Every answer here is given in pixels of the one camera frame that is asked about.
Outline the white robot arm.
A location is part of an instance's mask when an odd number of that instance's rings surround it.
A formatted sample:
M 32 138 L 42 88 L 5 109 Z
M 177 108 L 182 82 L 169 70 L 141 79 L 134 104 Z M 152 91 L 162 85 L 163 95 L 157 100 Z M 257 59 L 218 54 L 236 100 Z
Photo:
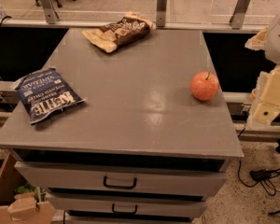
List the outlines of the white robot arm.
M 270 25 L 249 38 L 245 47 L 263 50 L 265 58 L 275 63 L 275 68 L 259 74 L 256 88 L 251 92 L 254 98 L 249 119 L 252 122 L 270 125 L 280 114 L 280 12 Z

